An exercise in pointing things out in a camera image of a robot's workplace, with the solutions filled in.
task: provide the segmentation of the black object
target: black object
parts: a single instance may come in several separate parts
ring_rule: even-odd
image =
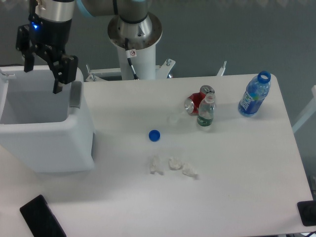
[[[66,237],[42,195],[20,208],[34,237]]]
[[[304,226],[316,226],[316,201],[300,201],[297,203]]]
[[[66,54],[65,51],[72,21],[54,22],[40,18],[35,13],[37,4],[36,0],[30,0],[30,23],[18,28],[16,49],[25,58],[25,72],[33,70],[34,53],[47,62],[55,77],[53,93],[57,94],[62,91],[59,83],[69,84],[76,79],[78,58]]]
[[[125,51],[128,51],[128,38],[125,38]],[[128,64],[132,70],[134,80],[139,80],[139,77],[137,76],[137,74],[135,72],[135,69],[134,69],[134,66],[132,64],[132,60],[130,59],[130,57],[127,57],[127,61],[128,61]]]
[[[119,11],[118,11],[118,1],[117,0],[113,0],[113,9],[114,9],[114,15],[118,15]]]

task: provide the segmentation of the bottle label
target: bottle label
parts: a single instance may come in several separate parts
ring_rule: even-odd
[[[246,114],[254,114],[258,111],[263,99],[259,100],[259,96],[255,93],[245,92],[242,100],[239,103],[239,108]]]
[[[251,102],[255,101],[251,95],[249,95],[248,91],[245,92],[243,95],[243,99],[240,102],[240,105],[245,109],[245,111],[248,109]]]
[[[197,123],[199,125],[201,125],[202,127],[207,127],[207,126],[210,126],[213,122],[213,119],[206,119],[206,118],[203,118],[202,116],[198,116],[197,117]]]

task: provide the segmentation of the black phone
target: black phone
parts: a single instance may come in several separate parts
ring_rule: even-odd
[[[42,195],[22,206],[20,212],[34,237],[66,237]]]

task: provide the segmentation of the gray floor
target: gray floor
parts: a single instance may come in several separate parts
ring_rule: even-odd
[[[16,29],[27,24],[24,0],[0,1],[0,64],[22,63]],[[162,22],[157,64],[176,60],[175,77],[226,75],[268,70],[277,76],[291,122],[311,100],[316,84],[315,0],[153,0]],[[111,17],[86,19],[76,9],[67,52],[79,67],[119,67],[107,37]],[[316,173],[316,117],[296,134],[306,173]]]

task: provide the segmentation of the plastic bottle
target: plastic bottle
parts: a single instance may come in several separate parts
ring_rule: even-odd
[[[197,123],[203,127],[210,126],[214,118],[215,94],[210,92],[198,107]]]
[[[271,74],[262,71],[248,84],[243,98],[239,102],[238,110],[245,117],[255,115],[270,90]]]

